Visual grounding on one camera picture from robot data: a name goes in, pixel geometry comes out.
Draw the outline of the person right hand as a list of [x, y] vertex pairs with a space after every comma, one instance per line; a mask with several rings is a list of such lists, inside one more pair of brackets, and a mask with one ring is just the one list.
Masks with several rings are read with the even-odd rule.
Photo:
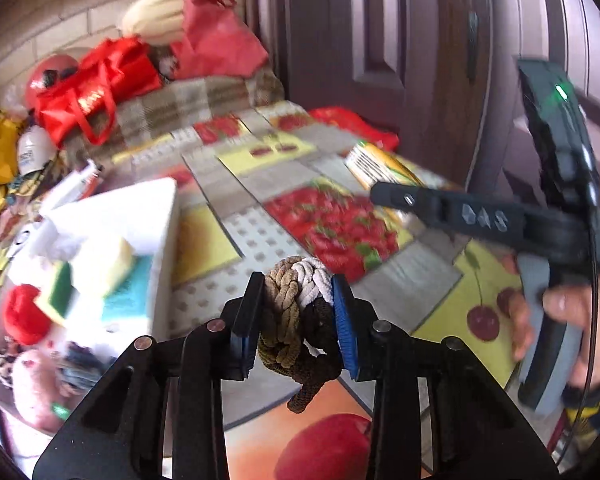
[[[568, 385], [582, 389], [588, 374], [588, 335], [591, 325], [592, 292], [590, 286], [558, 286], [544, 292], [543, 309], [554, 321], [568, 323], [583, 330], [580, 356], [574, 363]], [[513, 355], [520, 361], [534, 339], [530, 323], [530, 308], [521, 292], [514, 292], [507, 300], [507, 309], [512, 321]], [[600, 278], [598, 279], [598, 318], [591, 388], [600, 386]]]

